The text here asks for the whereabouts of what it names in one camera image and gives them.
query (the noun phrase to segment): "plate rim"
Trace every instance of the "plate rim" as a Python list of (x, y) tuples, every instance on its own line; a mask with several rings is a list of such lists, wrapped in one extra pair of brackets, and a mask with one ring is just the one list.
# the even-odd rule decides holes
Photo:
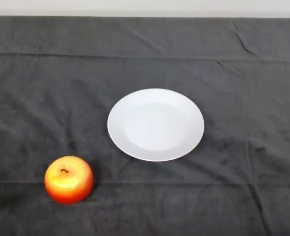
[[(172, 93), (177, 93), (177, 94), (179, 94), (179, 95), (185, 97), (185, 98), (186, 98), (187, 100), (189, 100), (190, 102), (192, 102), (192, 103), (196, 106), (196, 108), (199, 110), (199, 113), (201, 114), (201, 118), (202, 118), (202, 121), (203, 121), (203, 131), (202, 131), (201, 137), (200, 137), (200, 139), (198, 140), (198, 142), (196, 143), (196, 145), (195, 145), (193, 148), (191, 148), (189, 151), (187, 151), (185, 154), (182, 154), (182, 155), (180, 155), (180, 156), (176, 156), (176, 157), (172, 157), (172, 158), (169, 158), (169, 159), (165, 159), (165, 160), (152, 160), (152, 159), (149, 160), (149, 159), (145, 159), (145, 158), (137, 157), (136, 155), (130, 154), (129, 152), (125, 151), (124, 148), (122, 148), (120, 145), (118, 145), (117, 142), (113, 139), (113, 137), (112, 137), (112, 135), (111, 135), (111, 132), (110, 132), (110, 129), (109, 129), (109, 120), (110, 120), (111, 115), (113, 114), (112, 112), (113, 112), (114, 107), (115, 107), (115, 106), (116, 106), (120, 101), (122, 101), (124, 98), (126, 98), (127, 96), (130, 96), (130, 95), (132, 95), (132, 94), (134, 94), (134, 93), (141, 92), (141, 91), (144, 91), (144, 90), (164, 90), (164, 91), (168, 91), (168, 92), (172, 92)], [(109, 115), (108, 115), (108, 118), (107, 118), (107, 132), (108, 132), (108, 134), (109, 134), (109, 136), (110, 136), (112, 142), (116, 145), (116, 147), (118, 147), (119, 150), (121, 150), (122, 152), (126, 153), (127, 155), (129, 155), (129, 156), (131, 156), (131, 157), (134, 157), (134, 158), (136, 158), (136, 159), (138, 159), (138, 160), (142, 160), (142, 161), (164, 162), (164, 161), (172, 161), (172, 160), (175, 160), (175, 159), (181, 158), (181, 157), (183, 157), (183, 156), (189, 154), (191, 151), (193, 151), (193, 150), (197, 147), (197, 145), (200, 143), (200, 141), (202, 140), (202, 138), (203, 138), (203, 136), (204, 136), (204, 132), (205, 132), (205, 120), (204, 120), (204, 116), (203, 116), (202, 112), (200, 111), (199, 107), (198, 107), (198, 106), (197, 106), (197, 105), (196, 105), (192, 100), (190, 100), (188, 97), (186, 97), (185, 95), (183, 95), (183, 94), (181, 94), (181, 93), (179, 93), (179, 92), (173, 91), (173, 90), (165, 89), (165, 88), (145, 88), (145, 89), (140, 89), (140, 90), (137, 90), (137, 91), (134, 91), (134, 92), (131, 92), (131, 93), (125, 95), (124, 97), (122, 97), (120, 100), (118, 100), (118, 101), (114, 104), (114, 106), (111, 108), (111, 110), (110, 110), (110, 112), (109, 112)]]

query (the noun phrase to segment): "tablecloth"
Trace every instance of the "tablecloth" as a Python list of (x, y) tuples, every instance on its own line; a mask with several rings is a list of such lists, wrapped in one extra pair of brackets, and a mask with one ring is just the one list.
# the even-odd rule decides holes
[[(186, 156), (111, 141), (125, 95), (170, 89), (201, 110)], [(43, 178), (76, 155), (92, 193)], [(0, 17), (0, 236), (290, 236), (290, 19)]]

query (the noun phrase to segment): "plate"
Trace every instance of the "plate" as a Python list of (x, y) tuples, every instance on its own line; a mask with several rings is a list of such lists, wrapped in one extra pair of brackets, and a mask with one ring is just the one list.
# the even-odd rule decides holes
[(197, 146), (204, 133), (204, 119), (184, 95), (151, 88), (118, 101), (107, 128), (115, 145), (128, 155), (145, 161), (169, 161)]

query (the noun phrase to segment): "table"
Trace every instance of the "table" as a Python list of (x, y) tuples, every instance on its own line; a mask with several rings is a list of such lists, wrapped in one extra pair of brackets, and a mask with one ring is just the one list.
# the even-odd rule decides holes
[[(147, 88), (201, 109), (188, 155), (121, 152), (112, 106)], [(96, 183), (45, 192), (77, 155)], [(0, 236), (290, 236), (290, 19), (0, 17)]]

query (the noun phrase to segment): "orange apple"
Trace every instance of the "orange apple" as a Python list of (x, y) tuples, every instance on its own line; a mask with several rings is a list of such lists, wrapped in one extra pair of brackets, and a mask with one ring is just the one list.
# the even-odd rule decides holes
[(62, 204), (83, 200), (90, 193), (93, 182), (89, 164), (76, 156), (57, 159), (48, 167), (44, 177), (47, 193)]

